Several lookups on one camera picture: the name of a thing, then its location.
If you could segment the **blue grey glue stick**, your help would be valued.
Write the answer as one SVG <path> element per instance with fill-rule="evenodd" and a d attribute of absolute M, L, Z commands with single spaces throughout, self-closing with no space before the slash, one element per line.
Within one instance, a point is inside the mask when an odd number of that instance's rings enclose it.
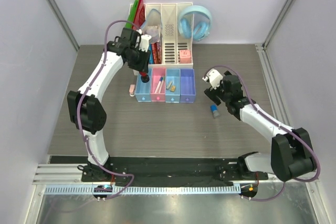
<path fill-rule="evenodd" d="M 220 116 L 220 113 L 219 113 L 218 108 L 217 108 L 216 105 L 214 105 L 214 104 L 211 105 L 210 109 L 211 109 L 211 112 L 212 112 L 214 118 L 217 118 L 217 117 Z"/>

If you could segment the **red black stamp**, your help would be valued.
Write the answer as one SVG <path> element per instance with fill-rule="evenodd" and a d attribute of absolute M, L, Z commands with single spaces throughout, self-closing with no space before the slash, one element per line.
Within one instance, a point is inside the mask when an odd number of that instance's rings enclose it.
<path fill-rule="evenodd" d="M 140 74 L 141 81 L 143 83 L 147 83 L 147 82 L 150 81 L 150 77 L 149 77 L 149 75 L 147 73 L 145 73 L 145 72 L 139 72 L 139 74 Z"/>

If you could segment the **pink drawer bin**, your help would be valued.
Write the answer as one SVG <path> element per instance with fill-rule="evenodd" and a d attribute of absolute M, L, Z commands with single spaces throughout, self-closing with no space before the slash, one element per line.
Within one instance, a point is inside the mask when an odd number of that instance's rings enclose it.
<path fill-rule="evenodd" d="M 152 102 L 165 102 L 166 79 L 164 80 L 162 92 L 160 94 L 154 93 L 160 77 L 166 77 L 166 69 L 165 68 L 153 68 L 152 76 L 151 76 L 151 94 L 150 94 Z"/>

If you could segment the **blue white marker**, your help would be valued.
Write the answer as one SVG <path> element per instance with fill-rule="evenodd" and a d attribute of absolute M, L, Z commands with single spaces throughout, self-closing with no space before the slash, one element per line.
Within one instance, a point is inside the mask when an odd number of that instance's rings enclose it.
<path fill-rule="evenodd" d="M 154 93 L 159 93 L 160 92 L 160 87 L 161 87 L 162 81 L 163 81 L 163 77 L 160 77 Z"/>

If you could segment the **purple drawer bin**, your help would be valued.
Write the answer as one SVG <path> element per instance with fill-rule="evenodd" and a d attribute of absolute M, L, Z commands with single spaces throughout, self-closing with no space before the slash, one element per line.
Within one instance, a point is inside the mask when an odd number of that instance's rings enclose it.
<path fill-rule="evenodd" d="M 181 103 L 194 103 L 196 98 L 196 88 L 193 69 L 181 69 L 180 92 Z"/>

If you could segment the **light blue drawer bin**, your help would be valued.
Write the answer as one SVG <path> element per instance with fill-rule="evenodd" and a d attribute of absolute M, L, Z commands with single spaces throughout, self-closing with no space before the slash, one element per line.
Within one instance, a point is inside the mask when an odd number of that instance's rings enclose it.
<path fill-rule="evenodd" d="M 138 74 L 137 82 L 135 85 L 135 97 L 138 102 L 151 102 L 151 76 L 152 69 L 149 69 L 148 73 L 150 79 L 147 83 L 142 82 L 141 75 Z"/>

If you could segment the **green white marker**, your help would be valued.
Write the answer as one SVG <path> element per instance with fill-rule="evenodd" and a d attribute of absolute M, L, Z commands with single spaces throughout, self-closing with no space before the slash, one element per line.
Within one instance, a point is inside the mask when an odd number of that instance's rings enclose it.
<path fill-rule="evenodd" d="M 161 84 L 161 87 L 160 87 L 160 92 L 158 94 L 160 94 L 162 92 L 162 87 L 163 87 L 163 84 L 164 84 L 164 80 L 165 80 L 165 77 L 163 77 L 163 81 L 162 81 L 162 84 Z"/>

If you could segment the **green red folder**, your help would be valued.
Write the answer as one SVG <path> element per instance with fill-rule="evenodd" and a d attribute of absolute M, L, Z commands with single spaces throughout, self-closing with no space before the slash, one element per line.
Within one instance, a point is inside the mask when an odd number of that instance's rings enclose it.
<path fill-rule="evenodd" d="M 126 23 L 125 28 L 132 28 L 136 30 L 136 28 L 140 28 L 145 22 L 145 4 L 144 0 L 134 0 L 131 5 L 128 21 L 135 24 L 135 26 Z"/>

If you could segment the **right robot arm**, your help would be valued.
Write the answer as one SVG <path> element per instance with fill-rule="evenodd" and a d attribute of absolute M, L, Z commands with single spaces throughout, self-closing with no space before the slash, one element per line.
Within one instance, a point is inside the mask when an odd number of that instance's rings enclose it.
<path fill-rule="evenodd" d="M 221 74 L 212 68 L 203 80 L 210 85 L 204 91 L 208 98 L 216 105 L 225 103 L 229 114 L 254 128 L 271 144 L 270 154 L 251 152 L 238 158 L 239 177 L 250 179 L 256 172 L 264 172 L 286 182 L 318 169 L 309 133 L 303 128 L 285 125 L 266 113 L 244 95 L 237 75 L 229 71 Z"/>

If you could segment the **pink stapler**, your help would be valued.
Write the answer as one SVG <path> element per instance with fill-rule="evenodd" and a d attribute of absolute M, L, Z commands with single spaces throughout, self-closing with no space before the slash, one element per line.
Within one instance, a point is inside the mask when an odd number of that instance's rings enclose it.
<path fill-rule="evenodd" d="M 135 84 L 131 84 L 130 88 L 129 88 L 129 95 L 130 97 L 134 97 L 135 96 Z"/>

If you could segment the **clear zip pouch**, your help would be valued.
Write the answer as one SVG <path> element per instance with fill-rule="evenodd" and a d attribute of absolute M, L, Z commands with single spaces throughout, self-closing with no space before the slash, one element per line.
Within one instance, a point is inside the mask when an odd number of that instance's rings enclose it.
<path fill-rule="evenodd" d="M 157 9 L 151 9 L 146 16 L 144 33 L 151 36 L 149 43 L 154 44 L 161 39 L 162 20 Z"/>

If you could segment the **white file organizer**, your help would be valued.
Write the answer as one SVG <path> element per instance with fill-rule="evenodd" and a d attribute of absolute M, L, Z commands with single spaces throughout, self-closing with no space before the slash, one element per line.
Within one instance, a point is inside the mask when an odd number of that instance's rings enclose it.
<path fill-rule="evenodd" d="M 192 39 L 183 38 L 178 31 L 177 19 L 182 9 L 193 3 L 152 3 L 145 4 L 145 16 L 151 9 L 161 13 L 162 20 L 162 64 L 149 65 L 149 68 L 193 68 L 193 60 L 188 64 L 181 64 L 179 51 L 188 49 L 192 51 Z"/>

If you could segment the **pink cube box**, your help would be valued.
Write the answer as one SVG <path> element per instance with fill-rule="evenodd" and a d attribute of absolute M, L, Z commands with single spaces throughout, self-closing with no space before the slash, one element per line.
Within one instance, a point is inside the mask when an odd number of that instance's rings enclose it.
<path fill-rule="evenodd" d="M 188 64 L 191 63 L 192 54 L 191 51 L 188 49 L 183 49 L 179 51 L 179 58 L 181 64 Z"/>

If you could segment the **light blue headphones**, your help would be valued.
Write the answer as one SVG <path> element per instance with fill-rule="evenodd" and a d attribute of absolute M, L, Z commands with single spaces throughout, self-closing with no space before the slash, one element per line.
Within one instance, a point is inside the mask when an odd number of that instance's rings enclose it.
<path fill-rule="evenodd" d="M 206 7 L 187 6 L 178 14 L 178 32 L 185 39 L 201 41 L 209 35 L 212 22 L 212 15 Z"/>

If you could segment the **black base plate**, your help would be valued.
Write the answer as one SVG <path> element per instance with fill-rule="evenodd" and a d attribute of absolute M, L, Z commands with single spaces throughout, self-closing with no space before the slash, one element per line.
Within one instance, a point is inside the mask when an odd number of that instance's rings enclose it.
<path fill-rule="evenodd" d="M 267 180 L 265 172 L 244 170 L 236 158 L 109 157 L 105 164 L 78 166 L 83 182 L 109 182 L 132 186 L 192 187 L 224 184 L 235 180 Z"/>

